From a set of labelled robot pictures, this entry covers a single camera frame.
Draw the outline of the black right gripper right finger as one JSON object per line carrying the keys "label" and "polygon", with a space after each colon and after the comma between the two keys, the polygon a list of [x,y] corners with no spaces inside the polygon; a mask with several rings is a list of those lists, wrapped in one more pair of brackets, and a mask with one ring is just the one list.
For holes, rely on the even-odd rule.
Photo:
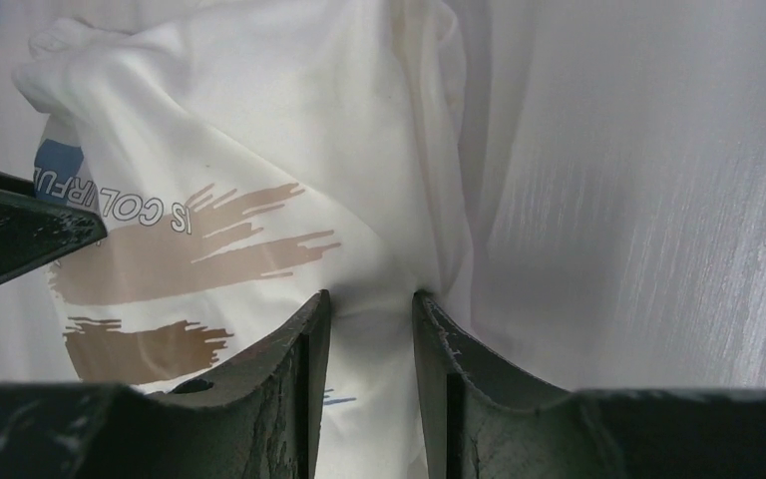
{"label": "black right gripper right finger", "polygon": [[766,478],[766,390],[567,391],[412,307],[433,478]]}

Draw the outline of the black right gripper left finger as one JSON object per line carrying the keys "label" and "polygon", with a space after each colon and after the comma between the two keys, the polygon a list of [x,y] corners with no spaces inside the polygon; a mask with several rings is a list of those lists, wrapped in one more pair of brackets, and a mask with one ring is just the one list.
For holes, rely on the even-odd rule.
{"label": "black right gripper left finger", "polygon": [[320,291],[274,332],[167,393],[1,383],[0,478],[310,478],[330,322]]}

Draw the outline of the white printed t shirt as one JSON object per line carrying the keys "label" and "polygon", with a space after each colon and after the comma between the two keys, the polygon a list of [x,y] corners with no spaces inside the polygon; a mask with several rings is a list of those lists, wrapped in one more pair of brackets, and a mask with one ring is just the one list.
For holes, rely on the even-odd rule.
{"label": "white printed t shirt", "polygon": [[107,237],[0,292],[0,380],[168,390],[335,303],[320,478],[423,478],[415,291],[470,315],[444,1],[0,9],[0,167]]}

